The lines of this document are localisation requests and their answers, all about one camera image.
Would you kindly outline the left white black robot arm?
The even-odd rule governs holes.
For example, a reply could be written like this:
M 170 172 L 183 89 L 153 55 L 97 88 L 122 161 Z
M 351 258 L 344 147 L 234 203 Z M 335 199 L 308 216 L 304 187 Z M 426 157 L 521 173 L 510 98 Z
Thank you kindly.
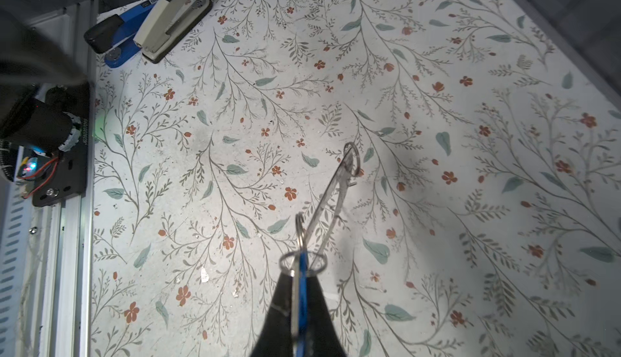
M 1 12 L 1 178 L 41 191 L 87 184 L 91 87 L 62 42 Z

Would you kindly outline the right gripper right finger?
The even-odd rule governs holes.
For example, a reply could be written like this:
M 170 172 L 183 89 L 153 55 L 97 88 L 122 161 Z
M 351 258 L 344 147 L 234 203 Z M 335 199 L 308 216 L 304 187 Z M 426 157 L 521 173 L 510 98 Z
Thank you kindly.
M 307 308 L 305 356 L 346 357 L 316 276 L 307 278 Z

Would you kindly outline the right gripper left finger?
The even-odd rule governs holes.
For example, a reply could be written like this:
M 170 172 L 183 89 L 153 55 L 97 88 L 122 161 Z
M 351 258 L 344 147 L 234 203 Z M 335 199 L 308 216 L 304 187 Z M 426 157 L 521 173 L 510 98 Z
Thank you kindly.
M 250 354 L 251 357 L 292 357 L 294 355 L 291 332 L 293 280 L 287 274 L 280 274 L 263 328 Z

